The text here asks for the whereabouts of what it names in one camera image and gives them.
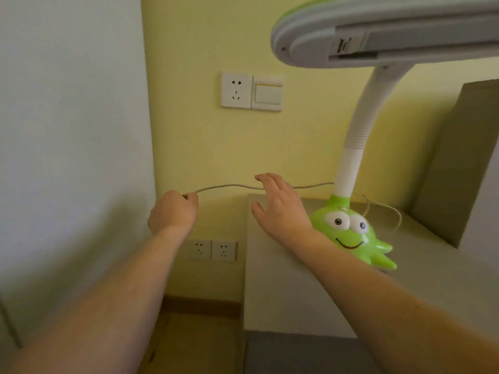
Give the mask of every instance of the desk lamp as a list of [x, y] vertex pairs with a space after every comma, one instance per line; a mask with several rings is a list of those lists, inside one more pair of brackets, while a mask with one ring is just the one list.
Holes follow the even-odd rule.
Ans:
[[310, 219], [357, 258], [396, 269], [385, 256], [392, 246], [350, 209], [367, 138], [415, 64], [499, 56], [499, 0], [316, 0], [277, 22], [271, 46], [281, 62], [295, 67], [374, 67], [350, 122], [333, 194]]

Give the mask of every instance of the wooden desk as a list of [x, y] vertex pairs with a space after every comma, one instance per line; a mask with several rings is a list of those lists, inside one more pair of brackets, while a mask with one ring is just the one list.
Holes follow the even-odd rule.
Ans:
[[[243, 328], [245, 372], [378, 372], [320, 283], [290, 252], [269, 238], [251, 215], [248, 196]], [[308, 213], [325, 201], [304, 199]], [[365, 205], [352, 208], [362, 210]], [[394, 246], [395, 280], [421, 299], [499, 340], [499, 277], [404, 214], [372, 206], [367, 219]]]

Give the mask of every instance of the hand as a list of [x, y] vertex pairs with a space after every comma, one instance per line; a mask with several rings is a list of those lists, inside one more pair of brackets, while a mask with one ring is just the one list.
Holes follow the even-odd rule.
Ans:
[[255, 178], [267, 193], [267, 211], [258, 202], [252, 204], [255, 219], [272, 239], [296, 251], [303, 237], [314, 231], [300, 196], [279, 175], [267, 173]]
[[189, 193], [185, 199], [178, 191], [170, 190], [156, 201], [147, 226], [153, 235], [168, 227], [179, 227], [188, 235], [198, 218], [198, 211], [197, 194]]

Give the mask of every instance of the power socket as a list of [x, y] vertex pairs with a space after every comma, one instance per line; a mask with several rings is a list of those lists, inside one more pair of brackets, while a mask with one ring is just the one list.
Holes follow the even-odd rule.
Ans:
[[212, 257], [212, 241], [211, 240], [187, 240], [187, 248], [189, 249], [189, 257], [196, 260], [209, 260]]
[[213, 240], [212, 261], [235, 262], [238, 243], [236, 241]]
[[221, 105], [226, 108], [251, 109], [253, 76], [222, 72]]

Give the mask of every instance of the desk surface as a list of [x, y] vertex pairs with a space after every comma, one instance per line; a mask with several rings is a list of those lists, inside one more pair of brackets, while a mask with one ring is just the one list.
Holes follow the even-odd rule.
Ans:
[[[265, 208], [266, 198], [248, 196], [244, 330], [355, 338], [309, 270], [260, 228], [251, 215], [252, 201]], [[303, 200], [309, 214], [325, 203]], [[377, 237], [394, 247], [389, 257], [398, 269], [389, 275], [419, 298], [499, 340], [499, 277], [403, 216], [401, 228], [391, 232], [397, 224], [393, 211], [372, 206], [367, 215]]]

